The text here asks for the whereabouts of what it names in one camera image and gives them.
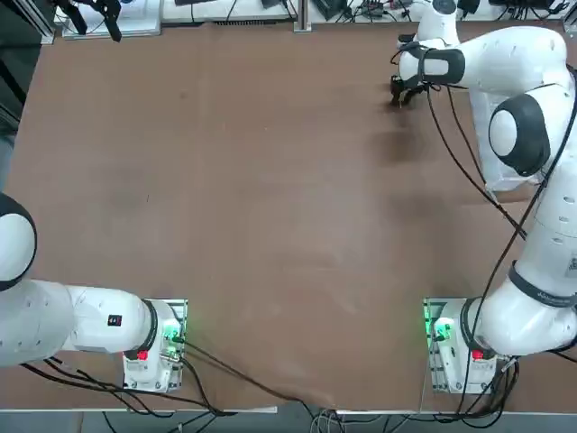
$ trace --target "red button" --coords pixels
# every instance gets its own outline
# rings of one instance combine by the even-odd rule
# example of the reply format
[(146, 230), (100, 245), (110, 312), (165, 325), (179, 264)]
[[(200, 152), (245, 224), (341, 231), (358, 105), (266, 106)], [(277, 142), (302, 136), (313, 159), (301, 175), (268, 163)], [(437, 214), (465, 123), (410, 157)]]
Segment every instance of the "red button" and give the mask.
[(474, 360), (483, 359), (483, 352), (478, 349), (471, 350), (471, 356)]

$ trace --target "brown table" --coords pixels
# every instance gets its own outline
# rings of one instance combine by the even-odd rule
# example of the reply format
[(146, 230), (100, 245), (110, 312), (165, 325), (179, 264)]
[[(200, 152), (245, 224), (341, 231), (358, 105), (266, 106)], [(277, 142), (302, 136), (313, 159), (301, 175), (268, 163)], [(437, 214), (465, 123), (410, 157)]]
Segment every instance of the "brown table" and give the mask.
[[(190, 338), (270, 387), (417, 410), (421, 299), (480, 294), (511, 229), (449, 161), (423, 97), (388, 108), (389, 58), (413, 30), (205, 25), (43, 48), (7, 189), (40, 233), (32, 277), (188, 298)], [(473, 137), (467, 94), (455, 98)], [(471, 169), (446, 98), (434, 100)], [(118, 378), (117, 356), (67, 359)], [(574, 365), (521, 367), (509, 410), (577, 411)], [(198, 368), (219, 407), (279, 402)], [(118, 407), (21, 368), (1, 375), (2, 408)], [(427, 385), (424, 410), (454, 402)]]

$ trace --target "black label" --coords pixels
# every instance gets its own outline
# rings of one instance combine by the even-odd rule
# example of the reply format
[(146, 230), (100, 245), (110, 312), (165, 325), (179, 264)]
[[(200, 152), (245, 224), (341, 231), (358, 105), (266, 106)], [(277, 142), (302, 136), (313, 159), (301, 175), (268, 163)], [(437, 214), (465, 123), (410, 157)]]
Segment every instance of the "black label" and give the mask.
[(108, 326), (109, 327), (120, 327), (123, 324), (123, 317), (116, 314), (111, 314), (108, 316)]

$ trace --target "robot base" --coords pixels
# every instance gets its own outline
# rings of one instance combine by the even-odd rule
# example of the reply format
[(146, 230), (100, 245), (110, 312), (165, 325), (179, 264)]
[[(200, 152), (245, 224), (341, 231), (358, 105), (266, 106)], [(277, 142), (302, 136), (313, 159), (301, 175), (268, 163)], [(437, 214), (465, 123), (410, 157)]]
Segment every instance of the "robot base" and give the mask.
[(137, 359), (124, 360), (124, 388), (148, 392), (171, 392), (182, 385), (182, 364), (179, 358), (184, 354), (182, 343), (171, 340), (183, 337), (187, 328), (188, 302), (186, 299), (149, 299), (158, 315), (158, 328), (154, 343), (146, 353), (139, 353)]
[[(466, 298), (425, 298), (423, 310), (433, 390), (463, 393), (469, 347), (461, 332), (461, 308)], [(466, 393), (480, 394), (495, 376), (497, 356), (471, 357)]]

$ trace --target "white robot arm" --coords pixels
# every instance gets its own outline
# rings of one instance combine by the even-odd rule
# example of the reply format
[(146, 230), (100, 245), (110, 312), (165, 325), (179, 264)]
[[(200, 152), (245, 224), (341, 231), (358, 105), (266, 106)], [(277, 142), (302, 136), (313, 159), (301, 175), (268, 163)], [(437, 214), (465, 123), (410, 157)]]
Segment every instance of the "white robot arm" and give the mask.
[[(508, 97), (490, 119), (491, 148), (521, 176), (549, 170), (575, 107), (562, 36), (545, 28), (509, 27), (459, 43), (455, 11), (453, 0), (433, 0), (417, 34), (399, 38), (396, 91), (414, 92), (428, 83)], [(523, 252), (482, 305), (475, 335), (479, 299), (444, 306), (435, 336), (449, 391), (463, 392), (467, 364), (466, 391), (480, 392), (495, 373), (495, 355), (530, 355), (575, 343), (576, 148), (571, 131)]]
[(0, 193), (0, 367), (46, 359), (60, 350), (121, 352), (124, 382), (132, 388), (179, 387), (181, 368), (172, 355), (181, 347), (167, 336), (182, 336), (184, 329), (167, 302), (122, 290), (26, 280), (36, 246), (30, 214)]

